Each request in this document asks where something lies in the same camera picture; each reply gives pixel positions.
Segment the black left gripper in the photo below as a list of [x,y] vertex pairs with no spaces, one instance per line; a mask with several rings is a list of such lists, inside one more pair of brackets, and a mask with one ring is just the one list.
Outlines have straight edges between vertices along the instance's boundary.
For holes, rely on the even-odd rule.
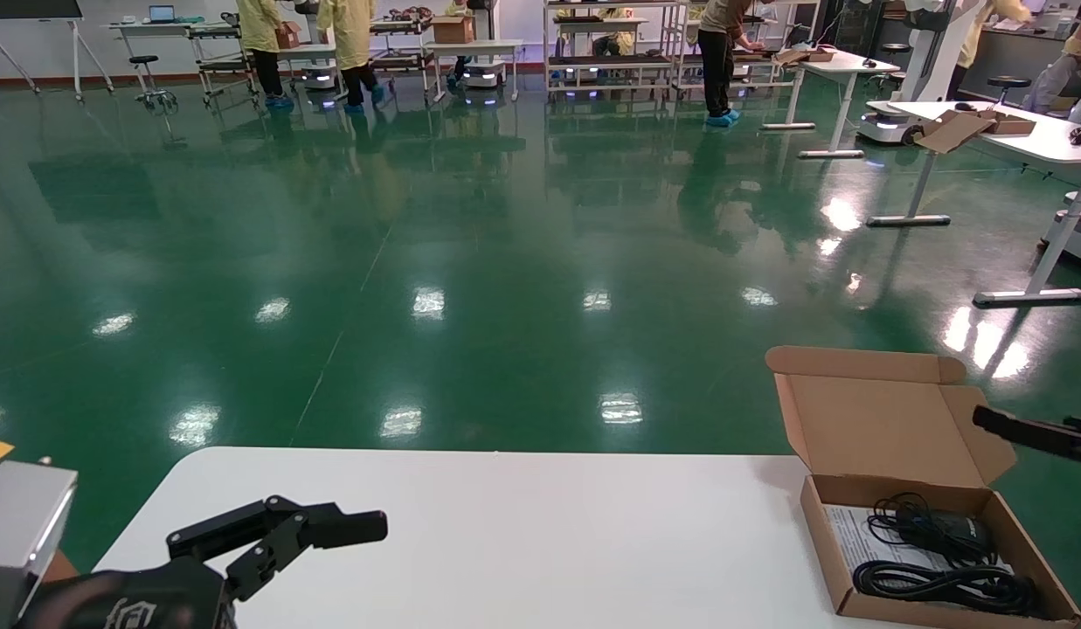
[[[283,496],[250,501],[168,534],[173,561],[159,568],[101,570],[44,583],[17,628],[236,628],[235,604],[256,595],[305,550],[381,543],[384,511],[345,514]],[[205,562],[243,550],[225,579]]]

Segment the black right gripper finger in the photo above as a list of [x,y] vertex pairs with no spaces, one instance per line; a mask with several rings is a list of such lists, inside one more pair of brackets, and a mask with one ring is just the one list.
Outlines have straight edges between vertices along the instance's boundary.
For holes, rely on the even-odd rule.
[[1081,463],[1081,418],[1067,417],[1059,425],[1029,421],[1013,417],[1005,411],[977,405],[973,411],[973,423],[987,432],[1006,439],[1012,445]]

